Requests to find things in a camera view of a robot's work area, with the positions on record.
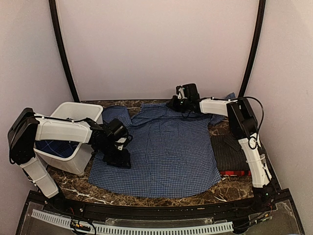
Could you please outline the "blue checked long sleeve shirt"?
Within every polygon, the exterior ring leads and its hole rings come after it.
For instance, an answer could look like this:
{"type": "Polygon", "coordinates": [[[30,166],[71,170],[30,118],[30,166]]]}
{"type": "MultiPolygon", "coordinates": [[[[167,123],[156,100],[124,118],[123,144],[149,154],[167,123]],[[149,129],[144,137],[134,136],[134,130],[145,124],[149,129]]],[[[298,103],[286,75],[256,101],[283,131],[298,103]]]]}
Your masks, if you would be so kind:
{"type": "Polygon", "coordinates": [[[182,198],[202,193],[221,180],[209,126],[224,120],[213,114],[182,114],[165,103],[147,104],[131,116],[125,106],[104,108],[102,119],[121,121],[132,136],[131,168],[107,165],[95,155],[89,183],[111,192],[147,198],[182,198]]]}

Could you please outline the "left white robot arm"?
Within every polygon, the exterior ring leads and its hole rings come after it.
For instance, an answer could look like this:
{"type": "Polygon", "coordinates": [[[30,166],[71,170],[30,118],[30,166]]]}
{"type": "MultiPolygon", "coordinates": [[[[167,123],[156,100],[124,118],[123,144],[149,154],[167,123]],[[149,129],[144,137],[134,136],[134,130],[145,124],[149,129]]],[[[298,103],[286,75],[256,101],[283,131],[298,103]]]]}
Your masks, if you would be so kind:
{"type": "Polygon", "coordinates": [[[132,141],[129,131],[118,119],[98,124],[87,117],[81,120],[39,116],[25,108],[7,134],[9,161],[19,165],[43,195],[50,199],[50,206],[58,213],[66,213],[69,203],[61,195],[55,181],[37,158],[36,141],[73,141],[88,144],[104,154],[108,165],[131,168],[130,153],[124,147],[132,141]]]}

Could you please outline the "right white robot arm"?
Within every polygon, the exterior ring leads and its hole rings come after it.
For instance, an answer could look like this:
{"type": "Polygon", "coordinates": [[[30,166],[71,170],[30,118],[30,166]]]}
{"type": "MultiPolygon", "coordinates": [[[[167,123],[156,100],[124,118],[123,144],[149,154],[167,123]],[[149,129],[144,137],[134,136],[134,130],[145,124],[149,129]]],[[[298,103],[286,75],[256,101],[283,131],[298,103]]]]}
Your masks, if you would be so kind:
{"type": "Polygon", "coordinates": [[[250,97],[237,99],[179,98],[177,95],[167,103],[167,107],[177,112],[194,112],[228,117],[229,129],[237,139],[246,156],[254,188],[265,188],[272,176],[268,169],[266,156],[261,152],[259,124],[249,103],[250,97]]]}

